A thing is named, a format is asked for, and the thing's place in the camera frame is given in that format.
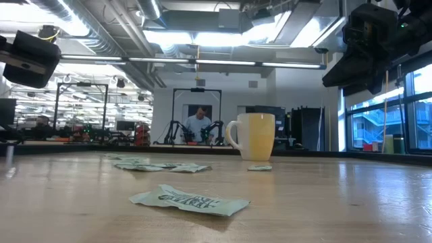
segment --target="metal frame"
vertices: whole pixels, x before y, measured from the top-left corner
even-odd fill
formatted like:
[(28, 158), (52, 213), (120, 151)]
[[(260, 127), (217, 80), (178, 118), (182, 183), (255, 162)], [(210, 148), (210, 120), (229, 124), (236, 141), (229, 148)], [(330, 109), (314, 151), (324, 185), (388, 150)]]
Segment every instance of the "metal frame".
[[(190, 92), (219, 92), (219, 121), (221, 120), (221, 114), (222, 114), (222, 90), (215, 90), (215, 89), (205, 89), (205, 88), (174, 88), (173, 89), (173, 105), (171, 108), (171, 123), (174, 121), (174, 105), (176, 104), (176, 92), (179, 90), (185, 90)], [(171, 130), (171, 134), (169, 135), (170, 138), (173, 136), (173, 130)]]
[[(404, 98), (402, 98), (402, 104), (404, 106), (405, 120), (405, 143), (408, 148), (408, 154), (432, 154), (432, 149), (419, 149), (417, 148), (416, 139), (416, 112), (415, 103), (424, 99), (429, 99), (432, 97), (432, 92), (424, 92), (422, 94), (414, 94), (414, 74), (410, 72), (405, 77), (404, 82)], [(399, 100), (388, 101), (387, 106), (398, 106)], [(357, 113), (363, 113), (366, 111), (372, 111), (376, 109), (383, 109), (384, 103), (371, 105), (369, 107), (363, 107), (360, 109), (355, 109), (349, 111), (346, 109), (345, 116), (345, 133), (346, 133), (346, 150), (347, 151), (359, 151), (360, 149), (354, 148), (352, 143), (352, 116)]]
[[(60, 93), (60, 87), (62, 85), (78, 85), (78, 83), (65, 83), (65, 82), (60, 82), (57, 83), (57, 92), (55, 95), (55, 108), (54, 108), (54, 118), (53, 118), (53, 130), (56, 129), (56, 125), (57, 125), (57, 112), (59, 109), (59, 97), (62, 93)], [(107, 116), (107, 101), (108, 101), (108, 84), (91, 84), (91, 86), (104, 86), (105, 87), (105, 99), (104, 99), (104, 103), (103, 103), (103, 120), (102, 120), (102, 131), (105, 131), (105, 118)], [(103, 143), (105, 139), (105, 136), (102, 135), (101, 137), (101, 143)]]

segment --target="glass window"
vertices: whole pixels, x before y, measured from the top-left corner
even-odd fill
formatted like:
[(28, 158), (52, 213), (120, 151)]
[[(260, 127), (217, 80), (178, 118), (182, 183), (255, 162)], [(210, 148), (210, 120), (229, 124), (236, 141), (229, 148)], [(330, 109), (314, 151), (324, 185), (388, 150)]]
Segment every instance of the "glass window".
[(432, 91), (432, 64), (414, 72), (414, 94)]
[[(386, 134), (401, 134), (399, 105), (387, 108)], [(361, 149), (364, 144), (383, 141), (384, 108), (357, 113), (352, 116), (352, 144)]]
[(364, 108), (364, 107), (369, 107), (371, 105), (377, 105), (377, 104), (384, 103), (385, 98), (387, 98), (387, 102), (388, 101), (394, 101), (394, 100), (399, 99), (398, 95), (400, 95), (401, 98), (404, 97), (404, 87), (400, 87), (398, 89), (389, 91), (387, 94), (381, 94), (381, 95), (378, 95), (377, 97), (370, 99), (368, 101), (361, 102), (357, 105), (353, 105), (353, 106), (351, 106), (351, 110), (360, 109), (360, 108)]
[(418, 149), (432, 149), (432, 98), (415, 103), (416, 141)]

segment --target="mug handle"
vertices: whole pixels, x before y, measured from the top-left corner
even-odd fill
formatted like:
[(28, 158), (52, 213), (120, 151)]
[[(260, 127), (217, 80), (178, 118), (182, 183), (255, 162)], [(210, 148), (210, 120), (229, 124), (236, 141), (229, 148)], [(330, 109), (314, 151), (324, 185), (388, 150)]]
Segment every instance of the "mug handle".
[(231, 137), (231, 128), (232, 126), (238, 126), (240, 125), (241, 122), (239, 121), (231, 121), (228, 126), (227, 129), (225, 130), (225, 137), (227, 138), (228, 142), (235, 148), (238, 150), (241, 150), (240, 145), (236, 144), (236, 142), (234, 142), (234, 140)]

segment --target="computer monitor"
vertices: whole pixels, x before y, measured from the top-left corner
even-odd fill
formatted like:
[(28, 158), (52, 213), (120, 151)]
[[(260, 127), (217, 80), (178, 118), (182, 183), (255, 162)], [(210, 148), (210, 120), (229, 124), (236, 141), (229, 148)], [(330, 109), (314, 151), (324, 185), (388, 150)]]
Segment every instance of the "computer monitor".
[(15, 106), (16, 99), (0, 99), (0, 119), (2, 124), (14, 124)]
[(117, 121), (117, 131), (134, 131), (135, 121)]

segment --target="window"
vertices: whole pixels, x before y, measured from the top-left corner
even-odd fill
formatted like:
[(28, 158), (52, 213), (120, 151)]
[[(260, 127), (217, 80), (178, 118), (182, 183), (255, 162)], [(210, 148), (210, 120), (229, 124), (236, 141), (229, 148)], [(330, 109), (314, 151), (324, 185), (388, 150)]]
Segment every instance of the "window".
[(414, 72), (414, 94), (432, 91), (432, 64)]
[[(399, 105), (387, 108), (385, 133), (401, 134), (402, 122)], [(352, 146), (361, 149), (364, 144), (382, 142), (384, 136), (384, 108), (352, 115)]]
[(399, 99), (399, 95), (401, 98), (404, 97), (404, 87), (397, 88), (395, 90), (389, 91), (387, 94), (381, 94), (381, 95), (374, 97), (373, 99), (370, 99), (368, 101), (353, 105), (353, 106), (351, 106), (351, 110), (370, 107), (371, 105), (381, 104), (385, 101), (385, 98), (387, 98), (387, 102), (388, 101), (395, 101), (395, 100)]
[(403, 134), (409, 153), (432, 153), (432, 83), (428, 80), (431, 76), (432, 64), (407, 74), (404, 87), (353, 105), (346, 112), (347, 150), (383, 141), (387, 99), (386, 134)]
[(432, 149), (432, 98), (415, 103), (416, 142), (418, 149)]

